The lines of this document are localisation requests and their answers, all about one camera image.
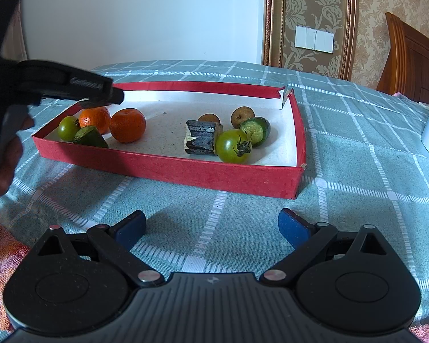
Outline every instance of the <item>triangular cutout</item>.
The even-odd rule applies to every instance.
[[[364,244],[362,245],[362,249],[360,251],[362,253],[386,255],[386,252],[376,239],[375,235],[371,233],[366,236],[366,240],[364,241]]]
[[[41,248],[40,252],[38,253],[38,256],[54,255],[54,254],[62,254],[62,253],[63,251],[62,251],[62,247],[60,246],[59,239],[57,238],[57,236],[51,236],[48,238],[48,240]]]

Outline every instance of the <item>finger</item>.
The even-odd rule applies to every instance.
[[[21,130],[27,130],[34,126],[35,126],[35,122],[33,121],[33,119],[30,118],[30,116],[27,116],[27,118],[22,123]]]
[[[9,190],[9,186],[13,182],[14,167],[4,163],[0,167],[0,196],[3,196]]]
[[[5,149],[3,155],[3,163],[9,165],[13,169],[17,166],[17,163],[22,157],[22,143],[18,137],[14,137]]]

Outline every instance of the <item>wall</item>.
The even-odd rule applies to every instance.
[[[283,67],[338,77],[346,0],[286,0]],[[295,26],[334,33],[333,54],[296,48]]]
[[[359,0],[358,34],[351,81],[376,88],[388,58],[391,12],[429,38],[429,0]]]
[[[31,59],[262,62],[264,0],[22,0]]]

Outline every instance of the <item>bed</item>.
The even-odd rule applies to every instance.
[[[140,209],[148,219],[147,234],[132,253],[166,277],[181,270],[259,275],[293,250],[277,228],[282,208],[339,230],[371,223],[421,288],[414,324],[429,322],[429,153],[420,141],[428,110],[344,80],[250,63],[146,61],[95,71],[116,83],[223,81],[293,88],[307,138],[299,195],[287,200],[217,192],[44,159],[32,133],[72,104],[45,99],[30,108],[35,128],[19,132],[24,156],[0,199],[0,223],[17,240],[31,246],[51,224],[74,233],[85,220],[113,224]],[[206,238],[204,226],[214,208],[218,223]],[[195,256],[201,247],[203,256]],[[0,332],[0,341],[6,335]]]
[[[376,89],[429,104],[429,39],[392,13],[386,20],[391,50]]]

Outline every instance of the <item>mandarin orange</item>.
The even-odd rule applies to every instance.
[[[100,134],[108,132],[110,120],[110,112],[106,107],[84,109],[80,114],[80,126],[95,126]]]
[[[139,140],[146,129],[146,119],[138,109],[124,108],[111,118],[110,132],[121,143]]]

